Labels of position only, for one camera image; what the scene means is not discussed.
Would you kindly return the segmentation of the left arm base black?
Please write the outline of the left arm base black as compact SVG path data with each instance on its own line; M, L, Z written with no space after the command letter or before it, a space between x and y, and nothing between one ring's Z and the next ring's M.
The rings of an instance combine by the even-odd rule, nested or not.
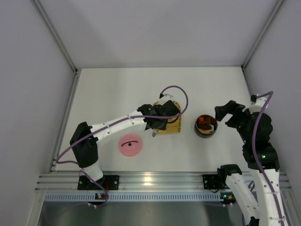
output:
M115 191L119 189L119 175L106 175L97 181L105 190ZM101 190L95 183L91 182L86 176L80 176L78 182L78 190Z

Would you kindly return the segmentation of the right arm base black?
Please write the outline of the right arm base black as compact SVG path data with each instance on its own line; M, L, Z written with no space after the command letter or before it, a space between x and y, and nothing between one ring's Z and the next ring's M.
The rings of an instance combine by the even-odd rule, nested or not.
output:
M204 174L202 175L202 178L204 189L213 193L229 188L217 174Z

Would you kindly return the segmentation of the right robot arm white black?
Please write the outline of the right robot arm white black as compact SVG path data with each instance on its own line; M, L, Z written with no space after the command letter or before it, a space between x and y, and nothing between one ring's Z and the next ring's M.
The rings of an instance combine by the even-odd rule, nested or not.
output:
M254 97L246 107L235 101L215 107L215 119L234 128L243 140L243 157L253 177L256 193L246 184L242 171L236 164L222 165L218 176L232 191L248 226L288 225L279 187L280 165L275 148L270 143L273 131L271 118L264 113L269 99Z

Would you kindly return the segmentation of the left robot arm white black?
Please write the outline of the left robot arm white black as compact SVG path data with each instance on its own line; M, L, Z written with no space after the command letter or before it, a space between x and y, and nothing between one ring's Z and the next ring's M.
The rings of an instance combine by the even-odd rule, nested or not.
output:
M70 140L70 145L76 144L72 151L78 166L87 173L90 181L99 183L104 177L98 156L99 145L138 131L165 130L168 120L176 118L179 113L173 101L168 100L162 105L144 104L129 115L106 123L80 123Z

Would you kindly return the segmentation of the pink round lid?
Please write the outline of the pink round lid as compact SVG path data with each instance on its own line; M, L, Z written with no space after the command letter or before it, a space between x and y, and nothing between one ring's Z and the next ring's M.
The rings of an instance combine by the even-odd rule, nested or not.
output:
M139 154L142 149L142 140L136 134L124 135L119 140L119 151L126 157L134 157Z

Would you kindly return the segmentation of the metal tongs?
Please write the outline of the metal tongs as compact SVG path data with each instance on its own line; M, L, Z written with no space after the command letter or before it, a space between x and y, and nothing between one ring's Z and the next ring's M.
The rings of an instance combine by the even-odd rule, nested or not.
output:
M157 134L158 134L158 130L157 130L157 129L154 129L154 130L152 131L152 136L155 137Z

